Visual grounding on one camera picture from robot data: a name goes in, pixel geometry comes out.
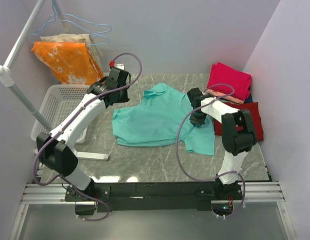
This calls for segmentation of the teal t shirt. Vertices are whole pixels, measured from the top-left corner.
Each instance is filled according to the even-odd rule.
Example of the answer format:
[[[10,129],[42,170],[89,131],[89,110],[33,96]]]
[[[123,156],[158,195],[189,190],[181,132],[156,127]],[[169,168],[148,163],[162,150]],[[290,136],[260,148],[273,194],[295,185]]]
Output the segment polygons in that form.
[[[210,118],[194,127],[187,114],[192,106],[186,94],[159,83],[143,93],[132,107],[115,109],[112,119],[117,143],[129,147],[161,147],[183,141],[190,153],[214,155],[215,132]]]

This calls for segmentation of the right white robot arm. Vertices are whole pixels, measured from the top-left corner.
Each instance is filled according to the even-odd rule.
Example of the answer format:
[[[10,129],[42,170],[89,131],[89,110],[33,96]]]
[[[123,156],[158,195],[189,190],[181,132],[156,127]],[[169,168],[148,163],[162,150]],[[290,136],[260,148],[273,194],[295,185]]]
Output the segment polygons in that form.
[[[195,127],[204,125],[207,117],[218,121],[222,127],[222,144],[225,155],[218,178],[221,181],[214,187],[217,198],[224,200],[232,193],[230,184],[238,180],[242,162],[257,143],[257,135],[251,113],[239,110],[221,102],[216,97],[204,95],[199,88],[187,92],[192,108],[190,122]]]

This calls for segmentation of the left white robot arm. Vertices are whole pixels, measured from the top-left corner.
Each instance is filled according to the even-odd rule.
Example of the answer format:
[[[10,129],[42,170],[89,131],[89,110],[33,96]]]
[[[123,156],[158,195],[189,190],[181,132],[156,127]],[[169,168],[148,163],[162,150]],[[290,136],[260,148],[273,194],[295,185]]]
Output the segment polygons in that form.
[[[129,100],[126,84],[130,78],[127,71],[111,68],[108,76],[89,86],[81,102],[60,125],[37,136],[36,163],[44,164],[74,185],[83,201],[93,198],[94,182],[80,169],[74,145],[97,115],[108,106]]]

